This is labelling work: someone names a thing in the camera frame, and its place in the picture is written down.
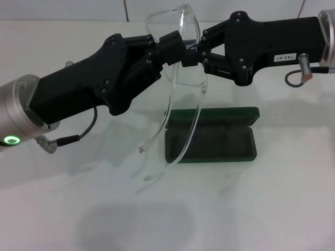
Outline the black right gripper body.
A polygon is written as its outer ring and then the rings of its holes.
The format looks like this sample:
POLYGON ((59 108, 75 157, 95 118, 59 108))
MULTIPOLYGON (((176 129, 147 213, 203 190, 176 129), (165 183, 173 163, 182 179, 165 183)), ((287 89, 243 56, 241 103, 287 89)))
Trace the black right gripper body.
POLYGON ((317 17, 259 22, 234 12, 225 28, 225 55, 238 86, 250 85, 263 68, 298 64, 302 53, 318 63, 325 45, 317 17))

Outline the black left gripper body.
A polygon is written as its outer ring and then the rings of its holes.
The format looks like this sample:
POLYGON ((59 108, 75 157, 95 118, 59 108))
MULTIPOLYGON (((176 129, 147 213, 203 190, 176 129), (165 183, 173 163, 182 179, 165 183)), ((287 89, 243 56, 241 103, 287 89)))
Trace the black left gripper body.
POLYGON ((123 80, 127 50, 135 40, 114 34, 90 57, 41 78, 30 111, 54 123, 100 105, 129 106, 135 91, 123 80))

